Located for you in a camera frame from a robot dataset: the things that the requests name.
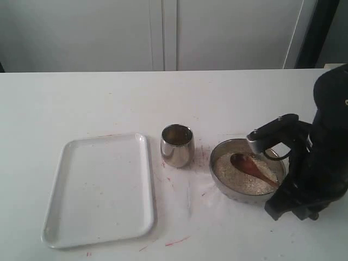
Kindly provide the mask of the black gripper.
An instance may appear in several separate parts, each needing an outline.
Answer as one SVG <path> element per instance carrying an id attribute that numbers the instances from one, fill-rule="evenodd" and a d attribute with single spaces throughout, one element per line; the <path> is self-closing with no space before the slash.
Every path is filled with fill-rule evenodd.
<path id="1" fill-rule="evenodd" d="M 347 192 L 347 116 L 316 114 L 306 145 L 305 153 L 291 159 L 289 181 L 266 201 L 264 209 L 275 221 L 287 212 L 316 221 Z"/>

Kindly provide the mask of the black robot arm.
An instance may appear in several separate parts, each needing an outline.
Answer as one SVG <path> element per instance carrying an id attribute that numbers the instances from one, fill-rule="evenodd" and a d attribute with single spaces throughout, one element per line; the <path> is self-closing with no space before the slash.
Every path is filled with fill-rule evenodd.
<path id="1" fill-rule="evenodd" d="M 287 212 L 317 220 L 347 192 L 347 65 L 321 75 L 313 97 L 317 111 L 307 144 L 291 148 L 289 172 L 264 207 L 274 220 Z"/>

